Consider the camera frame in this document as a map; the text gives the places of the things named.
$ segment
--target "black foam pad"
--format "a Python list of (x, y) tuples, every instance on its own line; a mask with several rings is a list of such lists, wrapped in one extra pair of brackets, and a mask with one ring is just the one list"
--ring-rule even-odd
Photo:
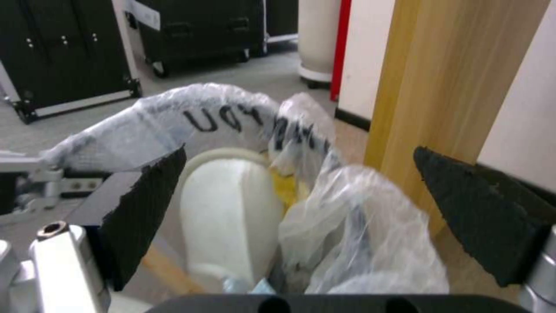
[(413, 157), (465, 251), (500, 286), (522, 283), (556, 223), (556, 208), (502, 172), (423, 147)]

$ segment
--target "floor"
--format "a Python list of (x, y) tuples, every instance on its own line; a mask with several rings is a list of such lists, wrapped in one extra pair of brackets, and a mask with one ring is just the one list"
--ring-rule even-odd
[[(181, 66), (172, 69), (171, 76), (159, 79), (142, 61), (137, 61), (145, 96), (195, 82), (219, 82), (234, 84), (253, 92), (263, 92), (275, 100), (282, 101), (298, 92), (308, 92), (332, 115), (335, 104), (329, 100), (327, 90), (308, 90), (297, 75), (299, 57), (296, 45), (289, 43), (271, 47), (270, 55), (255, 58), (248, 63), (217, 61), (196, 68)], [(122, 109), (132, 105), (134, 100), (125, 100), (86, 110), (67, 113), (23, 125), (8, 105), (0, 103), (0, 150), (37, 154)], [(336, 145), (349, 163), (362, 163), (367, 133), (351, 125), (335, 120)], [(34, 221), (17, 226), (0, 227), (0, 238), (12, 242), (20, 258), (26, 258), (27, 247), (34, 232), (48, 221), (63, 219), (79, 201), (65, 201), (55, 210), (47, 212)], [(493, 278), (461, 248), (454, 236), (445, 229), (434, 241), (444, 260), (452, 293), (482, 294), (516, 302), (517, 287), (499, 288)], [(140, 268), (125, 289), (125, 294), (141, 298), (150, 303), (167, 299), (172, 294), (157, 280)]]

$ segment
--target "yellow object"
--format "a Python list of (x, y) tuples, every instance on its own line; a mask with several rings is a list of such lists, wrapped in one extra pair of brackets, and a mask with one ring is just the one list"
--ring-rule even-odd
[(272, 174), (272, 182), (274, 183), (274, 192), (278, 198), (284, 203), (284, 215), (287, 210), (297, 202), (297, 192), (295, 188), (295, 176), (282, 176), (275, 168), (270, 168)]

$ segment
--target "wooden panel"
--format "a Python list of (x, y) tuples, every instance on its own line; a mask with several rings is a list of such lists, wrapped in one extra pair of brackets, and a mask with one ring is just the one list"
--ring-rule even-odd
[(397, 0), (365, 162), (444, 223), (418, 145), (475, 163), (549, 0)]

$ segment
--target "transparent plastic bag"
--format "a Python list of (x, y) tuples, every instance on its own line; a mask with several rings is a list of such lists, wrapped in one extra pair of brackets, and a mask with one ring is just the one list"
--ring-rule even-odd
[[(272, 166), (310, 190), (277, 234), (290, 291), (448, 292), (427, 215), (376, 171), (345, 166), (333, 140), (333, 122), (307, 95), (280, 106), (238, 87), (198, 84), (138, 100), (42, 157), (66, 169), (120, 172), (183, 145), (188, 159), (223, 147), (268, 150)], [(161, 228), (179, 223), (176, 216), (167, 212)], [(181, 234), (162, 235), (186, 258)]]

